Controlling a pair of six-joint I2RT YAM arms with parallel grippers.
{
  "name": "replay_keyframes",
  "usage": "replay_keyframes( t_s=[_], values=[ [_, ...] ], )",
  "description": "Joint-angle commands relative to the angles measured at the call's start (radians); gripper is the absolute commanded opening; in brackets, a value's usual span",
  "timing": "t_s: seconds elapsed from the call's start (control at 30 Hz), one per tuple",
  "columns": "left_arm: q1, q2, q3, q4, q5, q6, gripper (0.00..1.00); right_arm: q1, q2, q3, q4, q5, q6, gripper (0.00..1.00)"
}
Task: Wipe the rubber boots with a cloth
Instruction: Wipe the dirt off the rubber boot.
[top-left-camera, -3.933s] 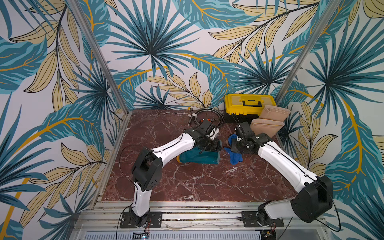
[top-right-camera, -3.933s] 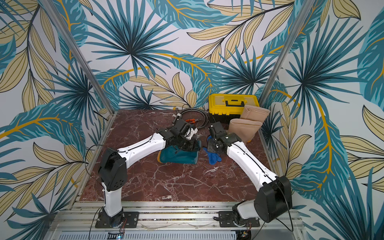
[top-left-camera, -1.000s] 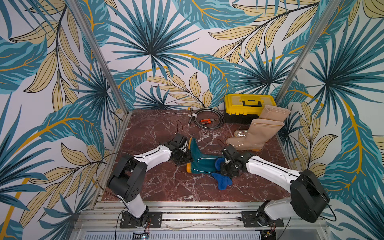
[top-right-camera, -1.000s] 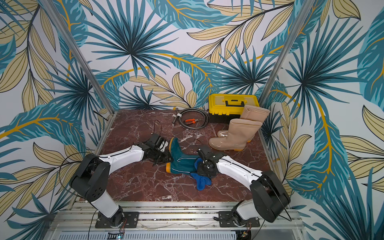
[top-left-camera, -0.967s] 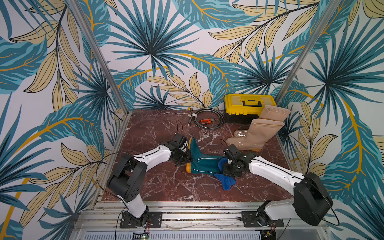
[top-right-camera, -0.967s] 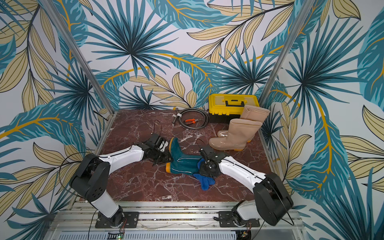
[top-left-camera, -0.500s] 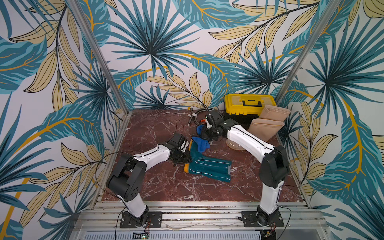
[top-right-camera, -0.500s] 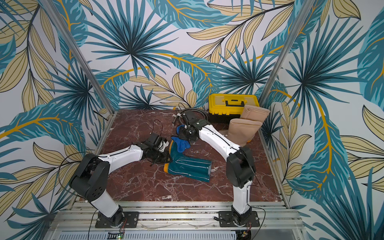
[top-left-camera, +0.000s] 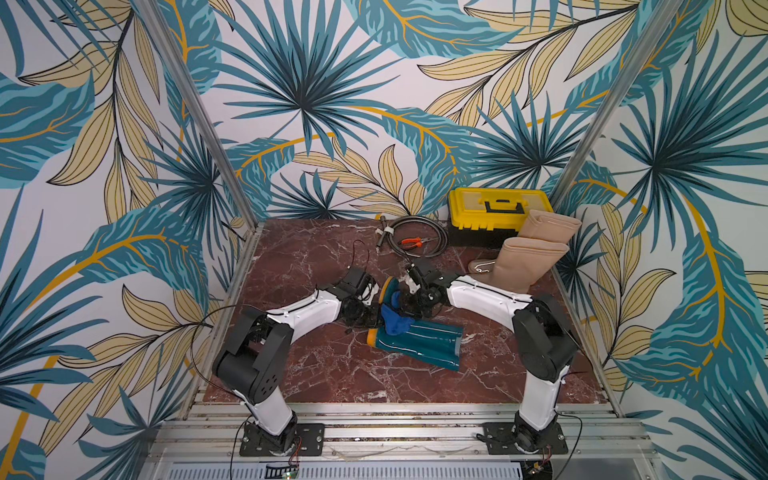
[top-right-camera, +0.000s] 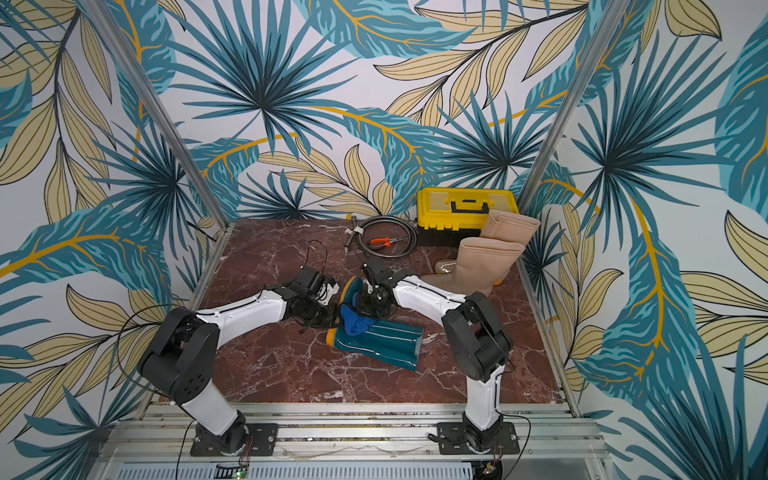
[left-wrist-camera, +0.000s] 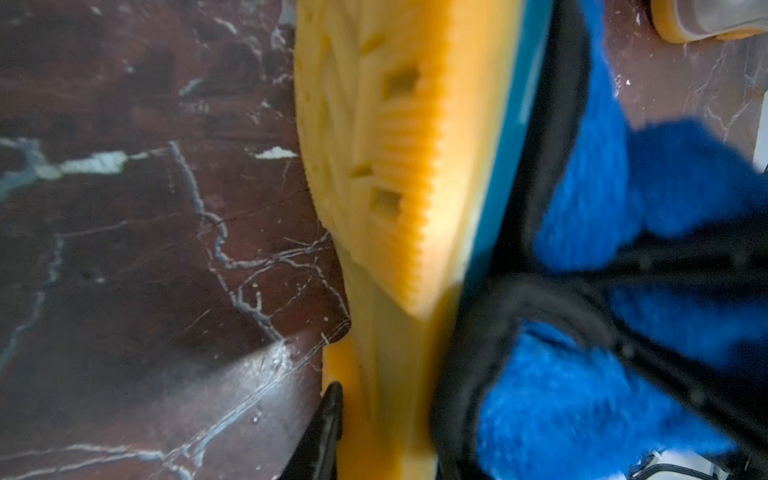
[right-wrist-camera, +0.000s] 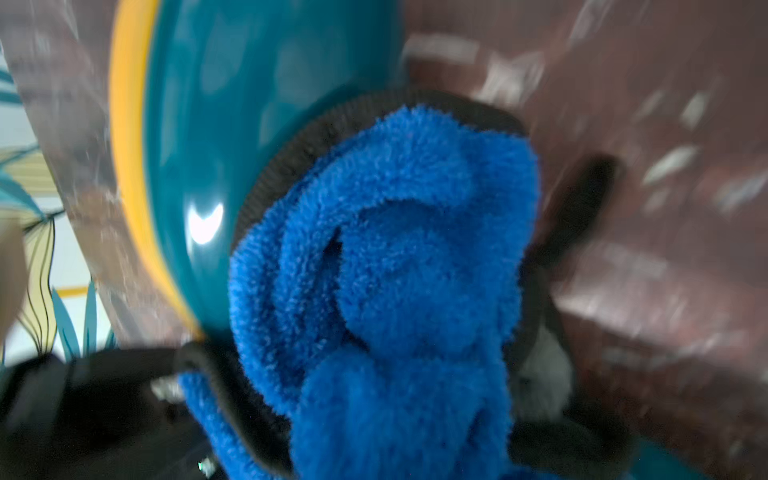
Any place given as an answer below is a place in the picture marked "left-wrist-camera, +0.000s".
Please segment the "blue grey cloth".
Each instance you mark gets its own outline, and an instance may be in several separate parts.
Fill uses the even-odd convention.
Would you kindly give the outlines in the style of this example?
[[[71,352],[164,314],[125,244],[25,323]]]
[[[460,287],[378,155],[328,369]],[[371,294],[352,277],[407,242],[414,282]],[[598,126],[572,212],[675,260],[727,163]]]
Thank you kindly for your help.
[[[525,132],[430,412],[442,479],[763,479],[767,176],[632,128],[598,1],[529,3]]]

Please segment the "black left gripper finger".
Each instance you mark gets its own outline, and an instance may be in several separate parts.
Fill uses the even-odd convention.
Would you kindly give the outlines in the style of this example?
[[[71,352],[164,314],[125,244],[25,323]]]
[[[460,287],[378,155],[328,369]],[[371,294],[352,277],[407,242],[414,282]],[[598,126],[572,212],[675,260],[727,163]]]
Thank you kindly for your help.
[[[343,388],[334,381],[302,435],[279,480],[334,480],[336,451],[343,430]]]

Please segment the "beige boot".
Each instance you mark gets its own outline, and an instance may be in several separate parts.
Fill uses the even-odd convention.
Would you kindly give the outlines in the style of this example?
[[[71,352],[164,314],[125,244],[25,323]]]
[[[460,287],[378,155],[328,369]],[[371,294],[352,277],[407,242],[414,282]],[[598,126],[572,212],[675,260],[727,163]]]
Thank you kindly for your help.
[[[767,32],[767,0],[651,0],[650,11],[659,36],[673,44]]]

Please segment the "teal rubber boot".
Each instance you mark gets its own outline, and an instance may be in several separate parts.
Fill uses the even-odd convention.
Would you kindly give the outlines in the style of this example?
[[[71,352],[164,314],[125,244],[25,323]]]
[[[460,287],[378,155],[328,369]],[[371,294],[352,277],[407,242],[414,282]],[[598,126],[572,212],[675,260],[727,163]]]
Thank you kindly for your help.
[[[484,280],[519,163],[551,1],[301,1],[294,80],[312,201],[351,326],[340,479],[432,479],[428,419],[459,309]]]

